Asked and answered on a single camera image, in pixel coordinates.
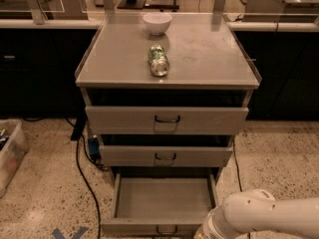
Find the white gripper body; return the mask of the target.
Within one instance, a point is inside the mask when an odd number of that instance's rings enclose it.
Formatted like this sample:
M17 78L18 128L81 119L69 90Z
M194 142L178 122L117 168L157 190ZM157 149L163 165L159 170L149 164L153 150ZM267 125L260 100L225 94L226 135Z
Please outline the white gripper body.
M226 221L221 205L212 209L196 230L193 239L235 239L241 233L235 231Z

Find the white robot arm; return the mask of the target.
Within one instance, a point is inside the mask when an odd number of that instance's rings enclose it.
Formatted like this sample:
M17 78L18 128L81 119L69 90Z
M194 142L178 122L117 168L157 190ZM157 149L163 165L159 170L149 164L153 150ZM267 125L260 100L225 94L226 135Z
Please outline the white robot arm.
M319 198L276 200L264 189L233 193L208 212L193 239L236 239L258 231L319 239Z

